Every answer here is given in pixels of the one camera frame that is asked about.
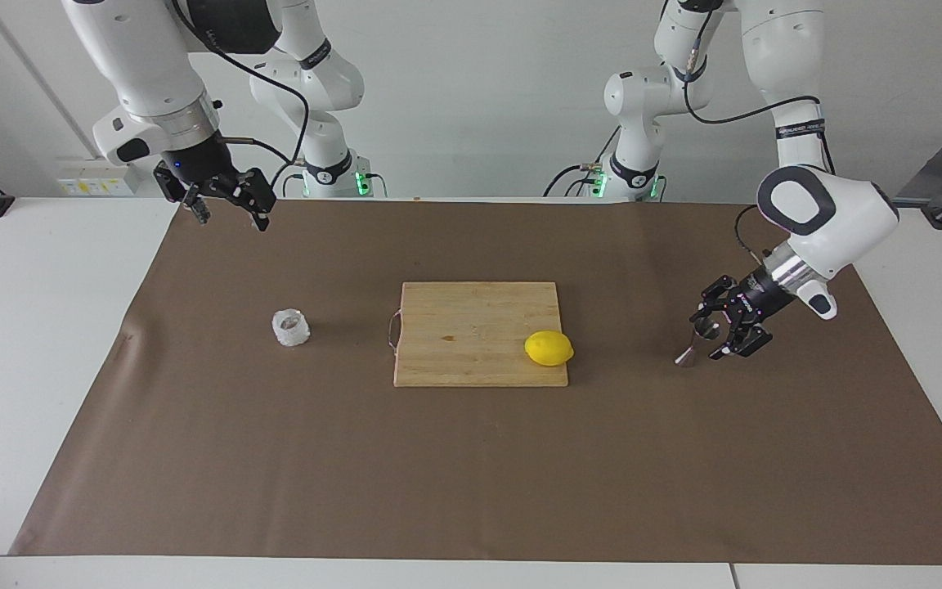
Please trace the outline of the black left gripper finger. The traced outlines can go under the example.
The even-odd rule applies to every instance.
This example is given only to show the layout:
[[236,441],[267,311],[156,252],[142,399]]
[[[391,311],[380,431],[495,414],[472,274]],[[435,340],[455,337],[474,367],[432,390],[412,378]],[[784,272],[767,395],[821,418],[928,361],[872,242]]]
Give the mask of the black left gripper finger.
[[690,321],[694,328],[707,328],[714,313],[721,314],[729,328],[740,327],[740,284],[731,276],[721,276],[704,288]]
[[748,326],[726,325],[726,339],[709,353],[710,359],[722,359],[723,357],[750,357],[759,349],[765,347],[772,339],[773,335],[761,324],[752,324]]

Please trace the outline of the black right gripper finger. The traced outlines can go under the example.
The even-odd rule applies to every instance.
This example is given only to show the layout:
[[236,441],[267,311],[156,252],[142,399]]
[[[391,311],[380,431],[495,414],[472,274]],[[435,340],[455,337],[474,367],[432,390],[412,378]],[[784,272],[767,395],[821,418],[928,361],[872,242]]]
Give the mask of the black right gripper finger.
[[186,194],[184,194],[184,208],[193,213],[199,225],[208,223],[210,216],[212,216],[209,209],[207,209],[203,196],[200,194],[199,184],[191,184],[186,189]]
[[276,194],[261,169],[225,174],[222,178],[223,197],[246,211],[259,232],[270,225],[269,213],[276,205]]

